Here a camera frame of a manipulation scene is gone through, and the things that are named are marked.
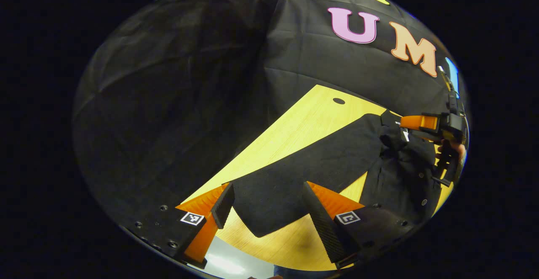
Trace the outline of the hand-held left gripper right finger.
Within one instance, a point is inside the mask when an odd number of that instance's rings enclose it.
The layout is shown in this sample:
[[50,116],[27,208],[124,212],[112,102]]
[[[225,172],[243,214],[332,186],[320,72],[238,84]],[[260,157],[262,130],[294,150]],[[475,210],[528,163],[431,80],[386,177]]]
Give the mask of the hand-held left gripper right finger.
[[303,184],[302,198],[337,269],[379,258],[415,229],[413,222],[387,209],[364,206],[310,181]]

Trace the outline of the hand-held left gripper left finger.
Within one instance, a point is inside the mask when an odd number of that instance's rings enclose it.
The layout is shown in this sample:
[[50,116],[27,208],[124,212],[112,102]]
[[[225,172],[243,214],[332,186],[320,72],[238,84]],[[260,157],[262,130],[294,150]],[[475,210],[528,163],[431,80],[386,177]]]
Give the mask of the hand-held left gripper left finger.
[[183,264],[204,268],[208,249],[223,229],[235,201],[231,183],[207,191],[174,208],[164,205],[125,229],[158,252]]

